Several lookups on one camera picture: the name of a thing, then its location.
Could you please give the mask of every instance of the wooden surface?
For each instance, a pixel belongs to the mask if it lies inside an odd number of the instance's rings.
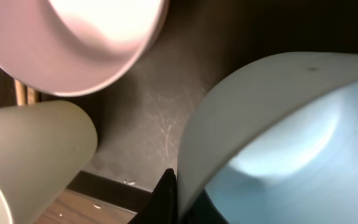
[[[64,191],[34,224],[125,224],[134,213]]]

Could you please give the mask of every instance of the scratched surface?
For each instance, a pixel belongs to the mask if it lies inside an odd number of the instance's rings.
[[[152,190],[176,169],[181,133],[205,94],[245,64],[291,51],[358,53],[358,1],[172,0],[160,37],[127,74],[66,99],[98,131],[85,171]]]

